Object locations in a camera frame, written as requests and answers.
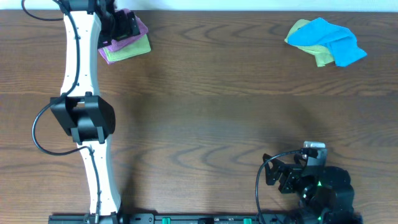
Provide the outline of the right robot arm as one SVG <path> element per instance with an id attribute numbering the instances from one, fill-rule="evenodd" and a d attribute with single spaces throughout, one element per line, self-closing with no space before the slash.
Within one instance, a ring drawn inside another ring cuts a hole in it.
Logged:
<path id="1" fill-rule="evenodd" d="M 275 156 L 264 154 L 256 177 L 255 198 L 260 222 L 265 223 L 259 203 L 259 178 L 266 184 L 279 181 L 279 192 L 297 194 L 300 208 L 286 213 L 284 223 L 362 224 L 353 208 L 354 188 L 347 170 L 326 166 L 327 149 L 303 147 Z"/>

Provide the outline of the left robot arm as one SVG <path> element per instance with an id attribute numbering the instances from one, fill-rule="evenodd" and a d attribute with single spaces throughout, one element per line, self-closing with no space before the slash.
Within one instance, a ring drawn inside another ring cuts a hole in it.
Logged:
<path id="1" fill-rule="evenodd" d="M 65 78 L 50 109 L 82 156 L 90 190 L 84 215 L 51 215 L 49 223 L 137 223 L 124 213 L 111 165 L 116 129 L 113 107 L 100 96 L 97 53 L 113 39 L 139 34 L 134 14 L 116 11 L 114 1 L 58 1 L 67 31 Z"/>

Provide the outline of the purple microfiber cloth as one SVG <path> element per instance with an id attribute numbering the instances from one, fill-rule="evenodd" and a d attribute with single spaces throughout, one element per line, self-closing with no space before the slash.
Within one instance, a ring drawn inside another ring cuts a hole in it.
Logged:
<path id="1" fill-rule="evenodd" d="M 129 9 L 116 11 L 116 26 L 111 40 L 104 46 L 110 52 L 121 50 L 123 47 L 139 40 L 148 33 L 148 28 Z"/>

